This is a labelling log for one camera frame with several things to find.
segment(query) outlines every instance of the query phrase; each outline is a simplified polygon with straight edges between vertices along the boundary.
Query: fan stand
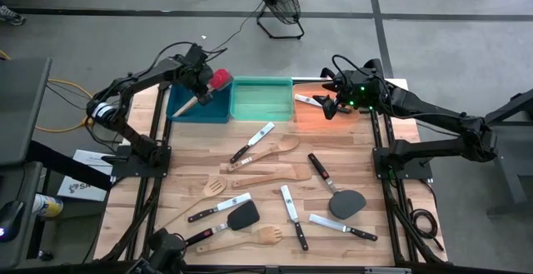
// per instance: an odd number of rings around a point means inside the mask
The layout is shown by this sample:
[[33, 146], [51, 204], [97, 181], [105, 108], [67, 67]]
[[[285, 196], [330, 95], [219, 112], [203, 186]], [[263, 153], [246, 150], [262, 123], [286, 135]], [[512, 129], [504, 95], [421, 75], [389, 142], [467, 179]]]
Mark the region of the fan stand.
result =
[[267, 9], [267, 5], [264, 4], [263, 5], [263, 9], [261, 10], [261, 12], [259, 12], [259, 16], [257, 16], [257, 25], [259, 25], [266, 32], [266, 34], [268, 35], [269, 38], [273, 38], [273, 39], [298, 39], [298, 40], [300, 40], [301, 37], [303, 37], [303, 35], [306, 33], [306, 32], [303, 31], [303, 27], [301, 26], [300, 21], [298, 19], [295, 19], [296, 24], [298, 24], [298, 27], [301, 30], [301, 35], [298, 35], [298, 36], [283, 36], [283, 37], [273, 36], [271, 33], [269, 33], [267, 31], [267, 29], [262, 25], [261, 21], [259, 20], [265, 14], [265, 10], [266, 9]]

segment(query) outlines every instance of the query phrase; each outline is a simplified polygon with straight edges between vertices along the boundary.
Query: wooden table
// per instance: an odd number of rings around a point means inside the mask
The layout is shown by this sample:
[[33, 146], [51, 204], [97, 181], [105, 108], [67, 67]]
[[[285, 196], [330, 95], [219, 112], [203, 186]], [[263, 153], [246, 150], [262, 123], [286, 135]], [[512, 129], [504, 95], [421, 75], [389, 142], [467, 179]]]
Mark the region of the wooden table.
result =
[[[406, 81], [403, 79], [395, 79], [392, 82], [400, 87], [406, 87]], [[140, 133], [149, 133], [156, 95], [157, 88], [152, 87], [138, 93], [133, 99], [128, 122]], [[419, 142], [414, 120], [393, 118], [392, 123], [396, 138]], [[188, 238], [208, 227], [223, 223], [231, 210], [218, 212], [193, 224], [187, 222], [187, 216], [214, 207], [217, 203], [244, 192], [250, 192], [260, 212], [261, 220], [239, 232], [227, 229], [200, 242], [197, 246], [208, 242], [224, 242], [224, 240], [232, 237], [243, 236], [267, 226], [279, 227], [283, 232], [284, 239], [270, 247], [247, 244], [204, 254], [196, 253], [196, 246], [189, 247], [185, 257], [187, 264], [393, 265], [391, 239], [381, 182], [376, 180], [372, 166], [371, 149], [374, 147], [374, 139], [370, 117], [361, 115], [359, 121], [353, 125], [337, 128], [333, 131], [325, 129], [299, 131], [293, 122], [277, 122], [276, 127], [251, 148], [244, 157], [266, 149], [280, 140], [281, 136], [286, 133], [297, 135], [301, 141], [300, 145], [290, 152], [273, 154], [235, 172], [228, 172], [229, 159], [264, 125], [264, 122], [237, 122], [233, 120], [225, 125], [174, 123], [170, 138], [170, 145], [172, 146], [171, 169], [168, 177], [163, 181], [157, 210], [157, 224], [171, 218], [192, 196], [199, 194], [210, 176], [223, 176], [231, 181], [280, 171], [290, 167], [291, 164], [309, 165], [313, 173], [316, 174], [316, 170], [312, 168], [307, 159], [307, 154], [314, 152], [331, 174], [337, 187], [357, 190], [366, 198], [366, 207], [343, 222], [377, 235], [378, 241], [362, 240], [350, 233], [343, 234], [308, 221], [311, 213], [335, 219], [327, 210], [331, 193], [317, 174], [311, 180], [303, 182], [270, 182], [239, 189], [232, 189], [228, 184], [222, 194], [200, 202], [169, 225], [167, 230], [178, 232]], [[385, 135], [382, 136], [382, 139], [386, 144]], [[102, 230], [97, 242], [95, 258], [108, 253], [129, 226], [138, 184], [139, 179], [128, 178], [111, 190]], [[281, 199], [280, 186], [285, 184], [289, 185], [296, 204], [298, 216], [309, 244], [308, 252], [301, 250], [301, 245], [295, 236], [294, 226], [290, 222], [285, 204]], [[406, 195], [411, 198], [415, 208], [424, 208], [432, 212], [438, 221], [433, 197], [426, 186], [418, 181], [405, 181], [405, 186]], [[405, 233], [399, 222], [396, 221], [396, 223], [402, 252], [407, 258]], [[423, 227], [422, 224], [425, 224], [422, 220], [420, 223], [421, 227]], [[442, 242], [440, 231], [437, 238]], [[427, 241], [427, 244], [438, 257], [446, 259], [446, 254], [440, 252], [433, 241]]]

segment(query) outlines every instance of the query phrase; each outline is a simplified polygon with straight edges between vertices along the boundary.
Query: can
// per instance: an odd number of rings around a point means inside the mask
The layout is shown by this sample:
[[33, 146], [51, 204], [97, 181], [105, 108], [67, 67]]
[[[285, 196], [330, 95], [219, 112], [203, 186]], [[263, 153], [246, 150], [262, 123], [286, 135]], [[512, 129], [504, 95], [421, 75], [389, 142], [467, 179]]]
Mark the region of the can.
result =
[[63, 210], [63, 201], [54, 197], [35, 194], [32, 213], [41, 217], [55, 217]]

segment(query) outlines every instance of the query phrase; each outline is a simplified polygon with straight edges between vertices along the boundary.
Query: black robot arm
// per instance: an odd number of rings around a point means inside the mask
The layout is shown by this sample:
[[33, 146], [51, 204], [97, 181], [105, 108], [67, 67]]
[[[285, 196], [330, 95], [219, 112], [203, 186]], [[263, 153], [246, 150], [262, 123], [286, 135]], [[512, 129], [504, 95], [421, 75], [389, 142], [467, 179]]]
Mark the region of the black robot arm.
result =
[[[185, 56], [176, 55], [161, 60], [157, 65], [143, 72], [129, 73], [127, 77], [115, 79], [111, 85], [95, 94], [87, 104], [87, 115], [105, 128], [118, 132], [131, 143], [132, 154], [150, 167], [158, 167], [162, 149], [155, 140], [140, 135], [127, 124], [133, 95], [162, 82], [180, 83], [191, 90], [198, 101], [207, 104], [212, 95], [207, 84], [213, 76], [206, 65], [207, 55], [202, 47], [192, 44]], [[118, 105], [108, 103], [111, 97], [119, 96]]]
[[332, 79], [323, 87], [336, 92], [335, 100], [327, 97], [321, 102], [326, 118], [335, 116], [338, 105], [352, 105], [354, 108], [376, 109], [390, 117], [415, 118], [458, 134], [456, 139], [434, 142], [395, 140], [388, 154], [381, 159], [388, 167], [402, 170], [407, 162], [420, 157], [462, 156], [475, 162], [488, 162], [496, 157], [496, 135], [483, 117], [468, 116], [465, 112], [453, 112], [424, 102], [413, 92], [387, 82], [381, 73], [378, 59], [370, 60], [355, 71], [341, 71], [337, 75], [327, 68], [322, 70], [322, 77]]

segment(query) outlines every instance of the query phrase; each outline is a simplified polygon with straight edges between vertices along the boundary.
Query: red brush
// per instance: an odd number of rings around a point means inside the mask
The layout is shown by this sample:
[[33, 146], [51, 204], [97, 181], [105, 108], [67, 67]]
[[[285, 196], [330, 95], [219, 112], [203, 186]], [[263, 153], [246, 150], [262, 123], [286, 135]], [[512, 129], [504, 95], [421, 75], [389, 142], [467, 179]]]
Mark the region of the red brush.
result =
[[[232, 83], [233, 76], [227, 71], [226, 69], [218, 69], [213, 73], [213, 77], [209, 80], [209, 83], [207, 84], [207, 92], [213, 92], [213, 91], [221, 91], [227, 85]], [[180, 107], [177, 112], [172, 115], [173, 117], [179, 117], [184, 112], [186, 112], [189, 108], [193, 107], [195, 104], [197, 104], [198, 98], [193, 97], [191, 100], [189, 100], [187, 103], [185, 103], [182, 107]]]

